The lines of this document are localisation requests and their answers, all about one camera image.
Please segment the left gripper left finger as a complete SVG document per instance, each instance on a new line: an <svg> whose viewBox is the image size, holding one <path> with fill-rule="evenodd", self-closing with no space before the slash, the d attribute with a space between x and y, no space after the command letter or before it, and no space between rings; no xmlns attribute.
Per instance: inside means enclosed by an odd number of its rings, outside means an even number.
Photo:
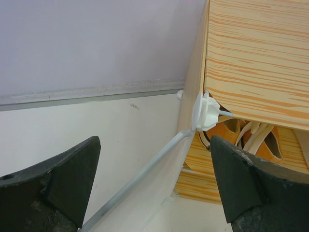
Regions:
<svg viewBox="0 0 309 232"><path fill-rule="evenodd" d="M76 232L84 221L100 156L92 136L0 178L2 232Z"/></svg>

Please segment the wooden shoe cabinet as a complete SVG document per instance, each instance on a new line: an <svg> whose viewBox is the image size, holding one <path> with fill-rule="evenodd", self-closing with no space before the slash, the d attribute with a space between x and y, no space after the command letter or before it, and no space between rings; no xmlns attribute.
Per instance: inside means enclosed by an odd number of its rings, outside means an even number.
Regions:
<svg viewBox="0 0 309 232"><path fill-rule="evenodd" d="M309 3L209 0L187 73L178 130L192 126L199 93L242 125L278 128L279 165L309 172Z"/></svg>

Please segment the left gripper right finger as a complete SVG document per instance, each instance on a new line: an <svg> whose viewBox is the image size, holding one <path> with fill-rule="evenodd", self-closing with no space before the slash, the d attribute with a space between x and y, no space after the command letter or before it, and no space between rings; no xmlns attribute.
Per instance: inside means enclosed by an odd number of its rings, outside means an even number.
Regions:
<svg viewBox="0 0 309 232"><path fill-rule="evenodd" d="M211 138L211 158L227 223L235 232L307 232L309 176Z"/></svg>

